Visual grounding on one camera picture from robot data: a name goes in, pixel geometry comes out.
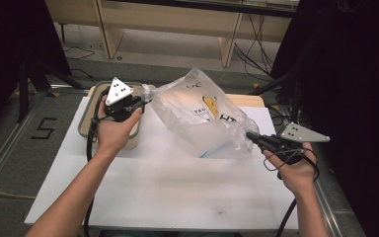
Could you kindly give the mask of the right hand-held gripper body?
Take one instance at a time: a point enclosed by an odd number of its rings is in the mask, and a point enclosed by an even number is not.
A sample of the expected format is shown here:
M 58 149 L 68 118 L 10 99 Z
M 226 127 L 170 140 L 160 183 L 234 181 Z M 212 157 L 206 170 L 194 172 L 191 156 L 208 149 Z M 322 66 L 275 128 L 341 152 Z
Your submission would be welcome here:
M 295 164 L 303 157 L 305 142 L 329 142 L 331 138 L 294 122 L 289 123 L 281 132 L 271 137 L 270 152 L 285 164 Z

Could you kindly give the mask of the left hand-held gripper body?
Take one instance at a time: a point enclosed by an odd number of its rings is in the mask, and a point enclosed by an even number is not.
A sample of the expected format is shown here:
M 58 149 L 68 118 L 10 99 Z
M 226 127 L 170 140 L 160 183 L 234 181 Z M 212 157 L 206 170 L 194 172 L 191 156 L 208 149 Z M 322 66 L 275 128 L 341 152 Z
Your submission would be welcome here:
M 115 121 L 125 121 L 134 112 L 132 109 L 133 88 L 116 77 L 113 79 L 105 101 L 105 113 Z

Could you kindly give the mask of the clear plastic bag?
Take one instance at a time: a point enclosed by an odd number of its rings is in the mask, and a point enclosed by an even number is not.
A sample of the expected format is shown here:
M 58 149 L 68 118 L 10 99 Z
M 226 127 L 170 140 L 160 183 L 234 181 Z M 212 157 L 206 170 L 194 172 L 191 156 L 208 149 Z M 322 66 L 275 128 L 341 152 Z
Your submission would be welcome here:
M 161 122 L 195 156 L 217 143 L 227 144 L 220 152 L 253 148 L 246 133 L 259 130 L 256 122 L 197 68 L 160 87 L 145 84 L 142 96 L 152 101 L 149 105 Z

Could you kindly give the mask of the beige storage basket grey rim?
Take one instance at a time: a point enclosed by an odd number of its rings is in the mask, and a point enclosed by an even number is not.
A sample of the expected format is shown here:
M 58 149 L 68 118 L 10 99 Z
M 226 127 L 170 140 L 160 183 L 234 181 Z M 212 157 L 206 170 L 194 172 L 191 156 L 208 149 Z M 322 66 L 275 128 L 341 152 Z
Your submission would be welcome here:
M 85 139 L 88 138 L 92 119 L 98 113 L 100 100 L 103 96 L 107 96 L 112 81 L 103 81 L 98 83 L 91 89 L 88 95 L 88 104 L 78 125 L 78 132 Z M 132 96 L 141 96 L 142 86 L 139 83 L 126 82 L 125 84 L 133 88 Z

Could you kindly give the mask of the blue toothbrush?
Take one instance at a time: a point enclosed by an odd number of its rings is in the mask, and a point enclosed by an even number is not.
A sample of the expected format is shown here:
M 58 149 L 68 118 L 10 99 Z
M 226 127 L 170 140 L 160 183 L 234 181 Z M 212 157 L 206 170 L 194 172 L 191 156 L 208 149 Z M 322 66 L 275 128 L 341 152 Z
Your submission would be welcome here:
M 197 154 L 198 158 L 211 158 L 216 156 L 222 149 L 227 146 L 226 143 L 210 144 L 200 150 Z

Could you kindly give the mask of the person's left hand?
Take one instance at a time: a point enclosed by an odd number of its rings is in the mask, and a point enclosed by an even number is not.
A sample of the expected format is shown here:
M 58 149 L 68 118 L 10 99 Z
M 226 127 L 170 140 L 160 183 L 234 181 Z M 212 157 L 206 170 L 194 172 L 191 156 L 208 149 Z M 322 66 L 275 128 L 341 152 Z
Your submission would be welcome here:
M 98 138 L 98 156 L 115 157 L 126 145 L 128 137 L 134 126 L 140 121 L 142 109 L 136 109 L 133 114 L 123 122 L 102 119 L 96 128 Z

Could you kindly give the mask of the person's right hand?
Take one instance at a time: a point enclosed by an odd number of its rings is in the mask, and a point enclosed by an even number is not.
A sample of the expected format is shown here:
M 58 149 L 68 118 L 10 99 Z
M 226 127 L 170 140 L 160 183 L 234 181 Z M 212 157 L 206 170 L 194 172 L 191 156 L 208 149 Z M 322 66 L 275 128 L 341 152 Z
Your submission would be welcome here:
M 315 192 L 314 179 L 317 158 L 309 142 L 303 144 L 303 149 L 305 150 L 304 155 L 306 159 L 302 159 L 292 165 L 284 164 L 275 154 L 268 150 L 263 152 L 267 162 L 278 170 L 285 186 L 292 191 L 297 198 Z

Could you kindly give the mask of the black tripod stand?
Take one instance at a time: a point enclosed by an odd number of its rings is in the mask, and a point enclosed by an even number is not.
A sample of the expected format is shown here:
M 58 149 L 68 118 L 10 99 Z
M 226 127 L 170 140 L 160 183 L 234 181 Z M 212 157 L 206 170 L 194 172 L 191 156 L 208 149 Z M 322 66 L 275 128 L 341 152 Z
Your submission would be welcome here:
M 20 107 L 17 123 L 23 121 L 30 110 L 28 81 L 31 81 L 39 92 L 47 92 L 50 89 L 50 84 L 46 79 L 46 75 L 48 74 L 55 76 L 75 89 L 87 90 L 86 86 L 77 82 L 71 75 L 57 70 L 42 60 L 23 60 L 19 65 L 18 89 Z
M 299 109 L 300 109 L 300 83 L 298 81 L 299 76 L 297 73 L 290 69 L 287 73 L 267 85 L 257 88 L 252 92 L 252 95 L 259 96 L 265 92 L 268 92 L 276 87 L 280 86 L 281 90 L 276 97 L 277 101 L 287 99 L 291 101 L 291 115 L 290 120 L 294 124 L 298 124 Z

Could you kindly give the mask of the dark curtain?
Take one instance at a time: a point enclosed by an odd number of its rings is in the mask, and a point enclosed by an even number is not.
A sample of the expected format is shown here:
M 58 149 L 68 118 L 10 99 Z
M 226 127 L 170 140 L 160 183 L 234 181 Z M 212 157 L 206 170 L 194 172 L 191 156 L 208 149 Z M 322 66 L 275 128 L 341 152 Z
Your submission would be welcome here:
M 272 76 L 314 45 L 301 105 L 328 135 L 328 160 L 366 237 L 379 237 L 379 0 L 300 0 Z
M 71 73 L 44 0 L 0 0 L 0 111 L 20 80 L 20 70 L 45 90 L 42 63 Z

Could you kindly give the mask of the light wooden desk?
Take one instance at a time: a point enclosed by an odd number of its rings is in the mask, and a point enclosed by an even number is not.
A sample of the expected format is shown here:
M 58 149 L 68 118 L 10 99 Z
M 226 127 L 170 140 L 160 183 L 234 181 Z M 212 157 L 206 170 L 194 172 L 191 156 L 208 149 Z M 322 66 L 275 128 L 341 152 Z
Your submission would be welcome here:
M 290 20 L 264 13 L 232 13 L 185 7 L 115 2 L 111 0 L 45 0 L 51 19 L 59 24 L 100 29 L 107 58 L 113 58 L 126 30 L 154 31 L 217 37 L 222 65 L 230 64 L 237 39 L 281 42 Z

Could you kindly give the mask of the white board sheet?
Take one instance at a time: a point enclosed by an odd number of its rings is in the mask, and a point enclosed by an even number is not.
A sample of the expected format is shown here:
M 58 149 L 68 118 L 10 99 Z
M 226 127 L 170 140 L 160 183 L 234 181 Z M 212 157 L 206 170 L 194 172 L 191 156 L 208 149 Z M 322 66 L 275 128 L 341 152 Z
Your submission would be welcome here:
M 89 224 L 105 229 L 258 231 L 297 228 L 292 193 L 263 164 L 259 148 L 211 158 L 190 153 L 152 108 L 136 148 L 111 163 Z

